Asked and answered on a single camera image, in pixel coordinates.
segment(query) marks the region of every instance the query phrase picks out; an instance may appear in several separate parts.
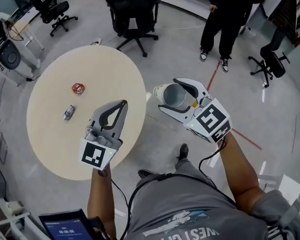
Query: gray floor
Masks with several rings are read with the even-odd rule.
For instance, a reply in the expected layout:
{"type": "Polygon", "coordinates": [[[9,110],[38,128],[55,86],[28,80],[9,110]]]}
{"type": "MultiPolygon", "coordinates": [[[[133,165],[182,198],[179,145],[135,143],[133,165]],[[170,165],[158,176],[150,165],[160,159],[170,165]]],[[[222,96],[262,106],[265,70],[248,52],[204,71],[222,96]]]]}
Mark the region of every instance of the gray floor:
{"type": "MultiPolygon", "coordinates": [[[[45,50],[35,43],[33,52],[42,59],[43,72],[56,58],[80,46],[102,38],[105,45],[115,47],[123,39],[112,29],[109,8],[104,0],[68,0],[69,15],[78,21],[68,23],[69,32],[62,29],[49,36],[51,26],[38,18],[32,29],[42,41],[45,50]]],[[[200,38],[205,21],[176,8],[160,5],[156,33],[159,40],[142,40],[148,53],[143,58],[137,43],[122,48],[139,68],[147,92],[158,84],[170,83],[175,77],[187,77],[208,86],[219,61],[218,47],[205,63],[199,60],[200,38]]],[[[219,43],[220,34],[215,38],[219,43]]],[[[284,75],[274,79],[263,91],[262,75],[250,76],[256,69],[248,56],[260,58],[260,47],[269,42],[261,34],[250,40],[239,37],[234,45],[229,73],[220,68],[211,84],[210,93],[231,115],[234,128],[260,148],[234,133],[243,152],[257,172],[266,161],[265,175],[286,174],[300,183],[300,92],[294,82],[284,75]]],[[[86,210],[90,181],[72,181],[60,178],[39,162],[29,143],[26,113],[29,97],[35,83],[15,87],[5,82],[0,108],[0,131],[3,132],[9,152],[0,168],[7,180],[10,200],[21,200],[35,218],[42,213],[83,208],[86,210]]],[[[146,117],[140,137],[131,153],[113,170],[114,181],[129,197],[138,181],[137,171],[173,171],[176,150],[182,143],[189,145],[189,159],[197,165],[216,147],[195,137],[181,124],[160,113],[158,102],[151,97],[147,102],[146,117]]],[[[220,159],[214,167],[205,163],[203,169],[217,186],[229,193],[224,168],[220,159]]],[[[120,193],[115,189],[115,206],[127,212],[120,193]]],[[[125,219],[116,219],[120,236],[125,219]]]]}

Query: white cup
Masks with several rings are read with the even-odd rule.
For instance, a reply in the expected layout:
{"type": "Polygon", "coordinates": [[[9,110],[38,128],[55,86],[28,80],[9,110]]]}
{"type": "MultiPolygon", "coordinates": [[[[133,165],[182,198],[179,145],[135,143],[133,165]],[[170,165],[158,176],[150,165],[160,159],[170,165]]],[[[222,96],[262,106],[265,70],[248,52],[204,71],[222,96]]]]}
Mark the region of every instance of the white cup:
{"type": "Polygon", "coordinates": [[[177,108],[185,102],[186,91],[178,83],[159,84],[153,89],[153,96],[161,103],[177,108]]]}

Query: gray t-shirt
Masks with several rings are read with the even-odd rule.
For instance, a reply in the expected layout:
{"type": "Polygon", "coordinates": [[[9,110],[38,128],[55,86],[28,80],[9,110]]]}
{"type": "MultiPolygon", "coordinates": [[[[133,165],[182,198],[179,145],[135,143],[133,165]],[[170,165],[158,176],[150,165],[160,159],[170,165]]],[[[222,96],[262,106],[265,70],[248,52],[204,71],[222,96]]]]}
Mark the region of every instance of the gray t-shirt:
{"type": "MultiPolygon", "coordinates": [[[[268,239],[290,208],[277,190],[260,198],[248,215],[208,184],[172,177],[146,184],[135,197],[127,240],[268,239]]],[[[288,229],[300,240],[300,216],[288,229]]]]}

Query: screen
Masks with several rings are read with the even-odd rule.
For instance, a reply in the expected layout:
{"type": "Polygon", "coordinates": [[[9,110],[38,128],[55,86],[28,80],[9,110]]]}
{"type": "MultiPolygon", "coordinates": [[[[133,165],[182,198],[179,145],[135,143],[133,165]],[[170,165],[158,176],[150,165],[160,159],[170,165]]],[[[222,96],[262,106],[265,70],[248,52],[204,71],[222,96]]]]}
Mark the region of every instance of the screen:
{"type": "Polygon", "coordinates": [[[93,240],[79,219],[45,222],[54,240],[93,240]]]}

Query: red line on floor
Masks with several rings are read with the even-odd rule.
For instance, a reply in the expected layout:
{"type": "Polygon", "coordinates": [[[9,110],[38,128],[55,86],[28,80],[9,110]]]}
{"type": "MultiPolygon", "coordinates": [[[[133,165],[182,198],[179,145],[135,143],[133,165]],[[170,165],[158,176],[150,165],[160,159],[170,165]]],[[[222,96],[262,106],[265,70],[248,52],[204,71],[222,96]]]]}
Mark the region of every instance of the red line on floor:
{"type": "Polygon", "coordinates": [[[244,138],[247,142],[251,143],[252,145],[254,145],[257,149],[262,150],[261,147],[259,147],[256,143],[254,143],[251,139],[247,138],[246,136],[244,136],[242,133],[240,133],[239,131],[237,131],[236,129],[232,128],[232,131],[234,131],[236,134],[238,134],[239,136],[241,136],[242,138],[244,138]]]}
{"type": "Polygon", "coordinates": [[[211,79],[210,79],[210,82],[209,82],[209,84],[208,84],[208,88],[207,88],[207,91],[208,91],[208,92],[209,92],[209,90],[210,90],[210,87],[211,87],[211,85],[212,85],[212,82],[213,82],[214,79],[215,79],[215,76],[216,76],[216,74],[217,74],[217,71],[218,71],[219,66],[220,66],[220,61],[219,61],[218,65],[216,66],[216,69],[215,69],[215,71],[213,72],[213,75],[212,75],[212,77],[211,77],[211,79]]]}

